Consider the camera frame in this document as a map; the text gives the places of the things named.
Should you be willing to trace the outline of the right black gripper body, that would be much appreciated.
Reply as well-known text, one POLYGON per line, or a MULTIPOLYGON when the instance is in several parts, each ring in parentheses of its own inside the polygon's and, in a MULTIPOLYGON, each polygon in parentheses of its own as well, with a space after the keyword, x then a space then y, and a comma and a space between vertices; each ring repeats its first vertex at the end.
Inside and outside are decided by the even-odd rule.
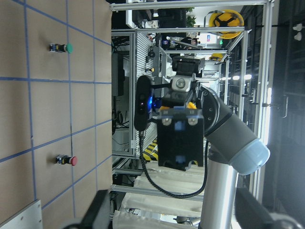
POLYGON ((157 90, 167 88, 168 91, 163 97, 153 96, 152 110, 159 112, 160 110, 170 109, 174 107, 184 107, 188 109, 203 108, 203 88, 196 80, 196 88, 189 92, 177 92, 171 89, 171 81, 169 83, 154 84, 152 88, 157 90))

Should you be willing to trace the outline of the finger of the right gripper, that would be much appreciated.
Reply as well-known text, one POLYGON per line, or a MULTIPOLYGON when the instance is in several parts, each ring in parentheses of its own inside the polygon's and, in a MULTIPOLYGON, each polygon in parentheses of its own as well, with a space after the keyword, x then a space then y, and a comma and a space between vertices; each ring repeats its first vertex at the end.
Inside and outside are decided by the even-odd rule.
POLYGON ((194 56, 175 56, 172 58, 172 69, 177 75, 202 77, 205 58, 194 56))
POLYGON ((176 75, 171 80, 171 89, 177 92, 189 92, 196 88, 195 74, 192 76, 176 75))

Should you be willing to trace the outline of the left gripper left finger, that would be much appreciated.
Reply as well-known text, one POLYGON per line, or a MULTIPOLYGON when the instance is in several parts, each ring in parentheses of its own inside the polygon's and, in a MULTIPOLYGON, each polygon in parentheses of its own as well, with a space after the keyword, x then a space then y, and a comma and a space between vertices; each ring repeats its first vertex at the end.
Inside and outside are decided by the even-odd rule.
POLYGON ((80 222, 68 223, 62 229, 108 229, 110 227, 110 192, 98 190, 80 222))

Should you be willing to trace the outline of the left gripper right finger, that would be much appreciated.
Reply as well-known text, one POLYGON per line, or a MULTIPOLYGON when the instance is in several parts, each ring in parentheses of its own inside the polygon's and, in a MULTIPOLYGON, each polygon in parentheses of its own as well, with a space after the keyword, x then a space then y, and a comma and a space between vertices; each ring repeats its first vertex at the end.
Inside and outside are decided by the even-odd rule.
POLYGON ((287 214, 269 212, 246 188, 237 188, 235 217, 243 229, 301 229, 303 226, 287 214))

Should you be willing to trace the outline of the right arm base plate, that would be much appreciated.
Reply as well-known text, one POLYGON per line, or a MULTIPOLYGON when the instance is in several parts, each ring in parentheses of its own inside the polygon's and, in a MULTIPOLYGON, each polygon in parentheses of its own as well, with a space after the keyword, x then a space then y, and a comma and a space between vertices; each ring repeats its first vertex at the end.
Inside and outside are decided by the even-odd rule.
POLYGON ((1 229, 43 229, 41 200, 35 200, 0 224, 1 229))

